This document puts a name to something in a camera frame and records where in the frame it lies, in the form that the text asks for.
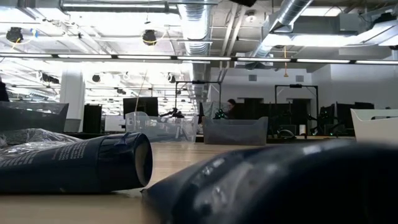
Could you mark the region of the round silver ventilation duct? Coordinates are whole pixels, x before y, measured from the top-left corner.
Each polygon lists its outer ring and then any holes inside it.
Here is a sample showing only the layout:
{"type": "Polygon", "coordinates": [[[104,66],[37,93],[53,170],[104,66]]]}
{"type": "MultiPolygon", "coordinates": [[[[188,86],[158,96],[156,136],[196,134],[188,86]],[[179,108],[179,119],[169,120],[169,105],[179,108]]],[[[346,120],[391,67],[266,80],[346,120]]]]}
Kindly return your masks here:
{"type": "MultiPolygon", "coordinates": [[[[183,38],[193,40],[185,42],[186,55],[188,56],[208,56],[210,53],[210,44],[205,41],[210,37],[210,14],[212,6],[207,4],[209,0],[184,0],[187,4],[179,4],[178,11],[182,20],[183,38]]],[[[205,81],[210,77],[210,65],[201,63],[192,63],[190,71],[191,80],[205,81]]],[[[191,95],[196,104],[206,101],[208,84],[193,85],[191,95]]]]}

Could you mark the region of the black background frame rig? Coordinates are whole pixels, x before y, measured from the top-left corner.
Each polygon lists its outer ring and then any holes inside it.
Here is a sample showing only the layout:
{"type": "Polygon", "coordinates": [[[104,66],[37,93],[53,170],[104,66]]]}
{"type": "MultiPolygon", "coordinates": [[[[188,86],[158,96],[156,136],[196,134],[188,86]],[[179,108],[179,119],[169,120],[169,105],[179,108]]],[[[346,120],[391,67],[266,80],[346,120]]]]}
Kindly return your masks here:
{"type": "MultiPolygon", "coordinates": [[[[319,115],[319,94],[318,94],[318,85],[303,85],[303,84],[289,84],[289,85],[274,85],[274,105],[275,108],[277,108],[277,97],[279,95],[279,93],[277,92],[278,87],[288,87],[288,88],[306,88],[308,91],[309,88],[314,88],[315,89],[315,109],[316,109],[316,116],[319,115]]],[[[309,128],[307,126],[307,132],[306,132],[306,137],[308,136],[308,134],[313,135],[312,131],[315,130],[317,127],[317,125],[314,128],[309,128]]]]}
{"type": "Polygon", "coordinates": [[[192,80],[192,81],[176,81],[175,82],[175,91],[174,91],[174,98],[175,98],[175,104],[174,107],[177,107],[177,95],[180,89],[178,88],[178,84],[183,83],[184,86],[187,83],[190,83],[192,85],[205,85],[205,84],[217,84],[218,87],[218,94],[219,94],[219,99],[218,99],[218,109],[221,110],[221,93],[222,93],[222,82],[221,81],[204,81],[204,80],[192,80]]]}

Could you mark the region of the white pillar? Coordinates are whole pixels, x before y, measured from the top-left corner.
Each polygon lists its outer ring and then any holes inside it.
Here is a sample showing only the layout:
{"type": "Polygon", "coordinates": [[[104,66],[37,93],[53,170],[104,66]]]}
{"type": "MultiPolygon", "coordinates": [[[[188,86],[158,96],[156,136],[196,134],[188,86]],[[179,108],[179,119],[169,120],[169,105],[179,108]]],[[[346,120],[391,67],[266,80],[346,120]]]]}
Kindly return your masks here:
{"type": "Polygon", "coordinates": [[[67,133],[82,132],[85,107],[85,79],[81,70],[66,68],[62,71],[60,102],[68,104],[64,131],[67,133]]]}

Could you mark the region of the slanted silver ventilation duct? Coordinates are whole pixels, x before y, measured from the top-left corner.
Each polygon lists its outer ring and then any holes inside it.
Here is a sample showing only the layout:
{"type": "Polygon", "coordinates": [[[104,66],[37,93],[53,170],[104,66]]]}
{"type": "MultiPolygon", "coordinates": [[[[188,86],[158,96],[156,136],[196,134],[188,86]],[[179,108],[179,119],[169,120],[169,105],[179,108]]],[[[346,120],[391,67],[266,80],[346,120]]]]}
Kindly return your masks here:
{"type": "Polygon", "coordinates": [[[265,58],[273,47],[287,45],[290,41],[288,34],[294,28],[294,22],[313,0],[283,0],[280,9],[268,15],[262,26],[262,40],[252,51],[250,57],[265,58]]]}

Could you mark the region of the dark blue tube red print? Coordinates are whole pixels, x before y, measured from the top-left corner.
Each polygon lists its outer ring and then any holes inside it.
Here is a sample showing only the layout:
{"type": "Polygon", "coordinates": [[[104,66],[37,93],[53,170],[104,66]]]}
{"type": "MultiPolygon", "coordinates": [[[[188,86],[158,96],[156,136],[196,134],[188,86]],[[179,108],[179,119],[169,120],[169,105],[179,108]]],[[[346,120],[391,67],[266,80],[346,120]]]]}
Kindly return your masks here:
{"type": "Polygon", "coordinates": [[[224,152],[143,198],[161,224],[398,224],[398,145],[331,140],[224,152]]]}

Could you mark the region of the dark grey plastic bin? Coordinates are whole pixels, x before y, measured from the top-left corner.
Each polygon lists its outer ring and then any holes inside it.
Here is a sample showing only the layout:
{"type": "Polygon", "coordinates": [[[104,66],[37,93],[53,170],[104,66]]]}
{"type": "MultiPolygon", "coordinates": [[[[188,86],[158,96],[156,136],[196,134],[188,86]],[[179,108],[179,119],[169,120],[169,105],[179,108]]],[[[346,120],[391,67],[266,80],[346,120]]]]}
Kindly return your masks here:
{"type": "Polygon", "coordinates": [[[41,128],[61,133],[68,103],[29,103],[0,101],[0,131],[41,128]]]}

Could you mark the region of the long ceiling light strip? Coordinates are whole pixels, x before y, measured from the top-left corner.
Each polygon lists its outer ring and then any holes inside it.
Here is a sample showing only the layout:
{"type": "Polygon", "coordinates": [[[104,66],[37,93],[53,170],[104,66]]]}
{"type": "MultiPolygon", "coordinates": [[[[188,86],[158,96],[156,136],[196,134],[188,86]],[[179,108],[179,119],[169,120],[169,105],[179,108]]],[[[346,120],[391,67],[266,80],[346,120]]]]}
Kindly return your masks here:
{"type": "Polygon", "coordinates": [[[398,60],[357,60],[357,59],[319,59],[319,58],[259,58],[259,57],[212,57],[176,55],[106,55],[106,54],[23,54],[0,52],[2,58],[34,58],[44,60],[142,60],[142,61],[188,61],[188,62],[259,62],[259,63],[329,63],[351,65],[398,65],[398,60]]]}

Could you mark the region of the clear plastic bin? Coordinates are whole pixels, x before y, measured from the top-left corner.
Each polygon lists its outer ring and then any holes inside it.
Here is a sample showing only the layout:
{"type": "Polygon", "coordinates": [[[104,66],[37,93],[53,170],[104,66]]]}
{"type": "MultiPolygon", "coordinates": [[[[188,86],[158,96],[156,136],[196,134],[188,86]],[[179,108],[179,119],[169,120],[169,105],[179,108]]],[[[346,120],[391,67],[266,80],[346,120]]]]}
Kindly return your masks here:
{"type": "Polygon", "coordinates": [[[125,114],[127,132],[144,133],[151,142],[195,142],[198,118],[148,116],[144,112],[125,114]]]}

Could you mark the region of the black cabinet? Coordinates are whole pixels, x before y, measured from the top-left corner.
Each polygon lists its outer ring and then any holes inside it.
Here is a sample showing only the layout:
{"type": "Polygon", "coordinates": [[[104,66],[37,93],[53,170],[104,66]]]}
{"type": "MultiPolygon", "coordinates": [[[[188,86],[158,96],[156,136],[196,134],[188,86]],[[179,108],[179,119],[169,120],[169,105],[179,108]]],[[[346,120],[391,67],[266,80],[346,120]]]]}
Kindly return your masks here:
{"type": "Polygon", "coordinates": [[[83,115],[83,132],[99,134],[101,130],[101,105],[85,105],[83,115]]]}

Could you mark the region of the black background monitor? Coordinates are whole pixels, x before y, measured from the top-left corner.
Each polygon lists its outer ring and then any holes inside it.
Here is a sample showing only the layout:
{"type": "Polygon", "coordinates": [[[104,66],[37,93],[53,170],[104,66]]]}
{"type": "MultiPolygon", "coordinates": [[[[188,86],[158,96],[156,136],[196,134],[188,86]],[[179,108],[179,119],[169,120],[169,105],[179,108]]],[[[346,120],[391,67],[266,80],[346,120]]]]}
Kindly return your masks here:
{"type": "Polygon", "coordinates": [[[144,112],[148,116],[159,115],[159,104],[157,97],[140,97],[123,99],[123,118],[132,112],[144,112]]]}

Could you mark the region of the black puff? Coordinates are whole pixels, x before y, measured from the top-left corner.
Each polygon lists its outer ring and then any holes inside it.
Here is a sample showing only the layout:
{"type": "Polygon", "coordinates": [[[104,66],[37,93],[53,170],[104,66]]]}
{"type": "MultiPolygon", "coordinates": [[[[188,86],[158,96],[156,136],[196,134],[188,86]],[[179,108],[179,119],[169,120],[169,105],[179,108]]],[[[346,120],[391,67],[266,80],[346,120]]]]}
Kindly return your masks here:
{"type": "Polygon", "coordinates": [[[0,161],[28,152],[80,142],[81,139],[40,128],[0,132],[0,161]]]}

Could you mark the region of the white plastic bin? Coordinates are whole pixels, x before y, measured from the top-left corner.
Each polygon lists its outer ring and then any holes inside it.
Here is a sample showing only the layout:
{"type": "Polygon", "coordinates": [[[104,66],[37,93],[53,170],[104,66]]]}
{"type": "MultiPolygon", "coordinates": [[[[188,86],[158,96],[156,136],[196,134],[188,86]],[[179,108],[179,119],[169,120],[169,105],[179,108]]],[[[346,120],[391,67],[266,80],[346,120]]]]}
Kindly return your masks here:
{"type": "Polygon", "coordinates": [[[357,142],[398,144],[398,110],[351,109],[357,142]]]}

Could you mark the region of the person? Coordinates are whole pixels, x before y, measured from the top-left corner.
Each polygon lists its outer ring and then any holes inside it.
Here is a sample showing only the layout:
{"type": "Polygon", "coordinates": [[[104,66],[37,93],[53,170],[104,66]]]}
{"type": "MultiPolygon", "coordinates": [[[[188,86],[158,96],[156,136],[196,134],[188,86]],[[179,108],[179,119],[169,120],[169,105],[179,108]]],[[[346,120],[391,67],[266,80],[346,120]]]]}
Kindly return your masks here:
{"type": "Polygon", "coordinates": [[[9,96],[6,90],[6,84],[0,81],[0,101],[9,101],[9,96]]]}
{"type": "Polygon", "coordinates": [[[228,103],[228,112],[227,112],[228,119],[236,119],[237,118],[236,101],[234,99],[229,99],[227,103],[228,103]]]}

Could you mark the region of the dark background monitors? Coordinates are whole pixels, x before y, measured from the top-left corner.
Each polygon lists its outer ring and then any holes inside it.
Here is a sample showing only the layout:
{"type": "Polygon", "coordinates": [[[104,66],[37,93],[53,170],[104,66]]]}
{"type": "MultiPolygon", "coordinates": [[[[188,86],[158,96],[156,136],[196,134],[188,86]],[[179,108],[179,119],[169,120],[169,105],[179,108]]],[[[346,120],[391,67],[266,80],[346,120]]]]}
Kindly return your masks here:
{"type": "Polygon", "coordinates": [[[336,102],[330,106],[322,106],[318,120],[323,134],[327,136],[355,136],[351,109],[374,109],[374,104],[336,102]]]}

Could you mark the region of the black ceiling fixture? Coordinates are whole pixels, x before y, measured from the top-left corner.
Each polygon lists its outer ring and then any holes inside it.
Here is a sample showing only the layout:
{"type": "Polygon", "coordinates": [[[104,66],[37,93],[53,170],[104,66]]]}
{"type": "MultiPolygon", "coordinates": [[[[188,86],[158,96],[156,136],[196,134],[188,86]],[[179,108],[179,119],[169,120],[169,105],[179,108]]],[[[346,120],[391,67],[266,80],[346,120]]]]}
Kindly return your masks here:
{"type": "Polygon", "coordinates": [[[142,35],[142,41],[148,46],[155,45],[157,43],[155,30],[145,30],[142,35]]]}
{"type": "Polygon", "coordinates": [[[6,39],[13,43],[21,43],[24,38],[21,27],[11,27],[6,33],[6,39]]]}

